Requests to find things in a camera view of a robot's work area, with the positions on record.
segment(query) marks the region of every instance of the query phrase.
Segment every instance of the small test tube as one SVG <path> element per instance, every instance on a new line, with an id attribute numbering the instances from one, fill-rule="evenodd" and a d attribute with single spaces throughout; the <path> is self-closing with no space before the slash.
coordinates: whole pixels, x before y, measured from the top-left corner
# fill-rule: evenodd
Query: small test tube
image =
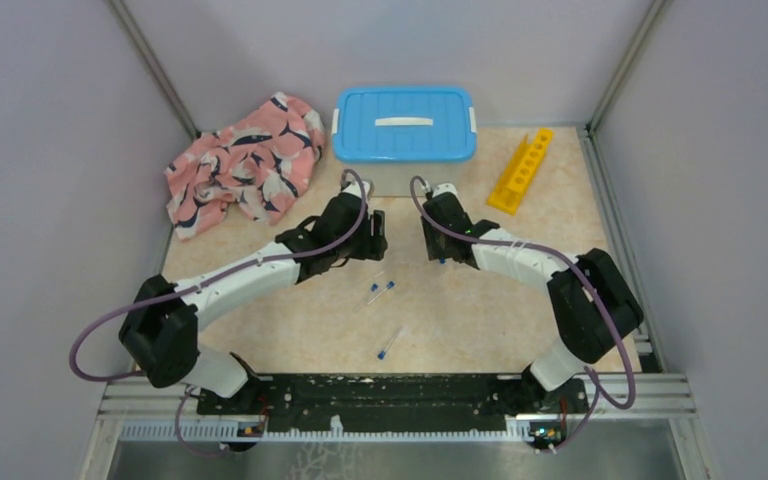
<path id="1" fill-rule="evenodd" d="M 366 305 L 367 306 L 372 305 L 372 302 L 378 300 L 378 297 L 380 297 L 381 295 L 384 295 L 384 292 L 386 292 L 387 290 L 390 290 L 391 288 L 393 288 L 395 286 L 396 286 L 396 282 L 390 280 L 389 282 L 387 282 L 387 288 L 385 288 L 384 290 L 381 290 L 380 292 L 378 292 L 378 295 L 370 298 L 369 301 L 366 302 Z"/>
<path id="2" fill-rule="evenodd" d="M 393 346 L 393 342 L 396 341 L 397 338 L 399 338 L 399 335 L 402 333 L 402 329 L 405 327 L 399 327 L 398 330 L 396 330 L 396 334 L 393 335 L 393 338 L 390 339 L 389 342 L 387 342 L 387 346 L 384 347 L 384 350 L 381 350 L 378 352 L 378 360 L 384 360 L 384 357 L 387 355 L 387 352 L 390 351 L 390 347 Z"/>
<path id="3" fill-rule="evenodd" d="M 372 303 L 371 301 L 369 303 L 366 303 L 367 302 L 366 299 L 369 298 L 370 295 L 374 294 L 377 291 L 378 291 L 378 284 L 377 283 L 373 283 L 372 286 L 369 287 L 369 293 L 364 295 L 364 297 L 361 298 L 360 301 L 358 302 L 358 304 L 355 306 L 355 313 L 360 311 L 360 309 L 364 306 L 364 304 L 369 305 L 369 303 Z"/>

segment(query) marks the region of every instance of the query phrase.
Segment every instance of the yellow test tube rack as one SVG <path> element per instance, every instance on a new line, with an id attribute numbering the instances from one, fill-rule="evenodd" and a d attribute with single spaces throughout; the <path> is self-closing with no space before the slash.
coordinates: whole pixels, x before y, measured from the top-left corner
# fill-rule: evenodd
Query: yellow test tube rack
<path id="1" fill-rule="evenodd" d="M 522 197 L 546 156 L 552 135 L 548 128 L 541 128 L 532 143 L 528 143 L 528 135 L 522 139 L 493 192 L 487 197 L 487 205 L 511 215 L 516 214 Z"/>

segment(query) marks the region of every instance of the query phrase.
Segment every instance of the black metal base plate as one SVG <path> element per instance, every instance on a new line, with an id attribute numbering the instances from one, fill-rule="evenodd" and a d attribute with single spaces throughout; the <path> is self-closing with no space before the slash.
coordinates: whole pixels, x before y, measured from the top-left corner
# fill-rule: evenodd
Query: black metal base plate
<path id="1" fill-rule="evenodd" d="M 505 415 L 559 413 L 561 397 L 568 413 L 587 409 L 584 382 L 575 379 L 542 405 L 527 398 L 518 375 L 261 374 L 260 379 L 259 391 L 245 397 L 266 400 L 272 432 L 328 431 L 335 415 L 346 432 L 504 431 Z M 201 415 L 257 415 L 262 408 L 260 401 L 225 399 L 210 391 L 199 395 Z"/>

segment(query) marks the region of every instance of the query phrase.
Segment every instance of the metal frame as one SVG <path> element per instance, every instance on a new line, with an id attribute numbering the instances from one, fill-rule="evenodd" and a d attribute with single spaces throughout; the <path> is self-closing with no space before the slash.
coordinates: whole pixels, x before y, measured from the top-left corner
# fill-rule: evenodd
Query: metal frame
<path id="1" fill-rule="evenodd" d="M 105 0 L 105 3 L 110 7 L 140 61 L 169 104 L 172 113 L 187 134 L 195 138 L 199 131 L 191 115 L 128 10 L 125 0 Z M 653 28 L 670 3 L 670 0 L 651 2 L 593 117 L 586 125 L 576 126 L 610 248 L 617 265 L 626 276 L 629 286 L 637 295 L 649 319 L 634 335 L 635 346 L 647 372 L 663 371 L 662 366 L 665 363 L 657 332 L 653 328 L 654 322 L 651 310 L 648 309 L 646 291 L 641 284 L 634 253 L 625 234 L 627 229 L 622 212 L 595 135 L 620 95 L 629 72 L 651 37 Z M 623 375 L 605 374 L 601 377 L 609 393 L 618 397 L 624 396 L 625 377 Z M 594 386 L 586 376 L 581 376 L 581 379 L 585 382 L 588 395 L 592 397 Z M 707 441 L 699 423 L 686 377 L 676 373 L 644 373 L 636 375 L 636 380 L 638 400 L 631 410 L 619 411 L 603 402 L 594 413 L 593 420 L 634 422 L 667 419 L 673 434 L 676 458 L 681 464 L 685 477 L 688 479 L 720 478 L 708 452 Z M 174 440 L 174 431 L 170 427 L 183 393 L 183 385 L 155 389 L 144 378 L 126 379 L 109 384 L 99 407 L 79 478 L 82 480 L 106 479 L 115 459 L 116 446 L 120 438 L 126 438 L 128 441 Z M 253 415 L 202 417 L 196 413 L 195 409 L 196 402 L 188 402 L 181 416 L 182 433 L 190 440 L 221 441 L 227 439 L 229 433 L 240 426 L 254 425 L 258 422 L 258 418 Z M 571 419 L 576 417 L 580 418 L 581 415 L 570 416 Z M 267 432 L 258 441 L 522 441 L 522 426 L 526 422 L 554 419 L 556 419 L 555 414 L 518 415 L 510 419 L 507 432 L 490 432 L 490 435 L 478 432 L 428 435 L 357 434 L 343 432 L 339 425 L 333 425 L 329 432 L 291 431 L 280 434 Z"/>

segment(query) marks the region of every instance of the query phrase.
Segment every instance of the blue plastic lid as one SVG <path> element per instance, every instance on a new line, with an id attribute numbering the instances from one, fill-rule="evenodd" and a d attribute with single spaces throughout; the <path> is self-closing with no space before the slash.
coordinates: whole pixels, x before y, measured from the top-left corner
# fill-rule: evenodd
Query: blue plastic lid
<path id="1" fill-rule="evenodd" d="M 460 87 L 350 88 L 331 135 L 346 163 L 463 162 L 475 153 L 475 111 Z"/>

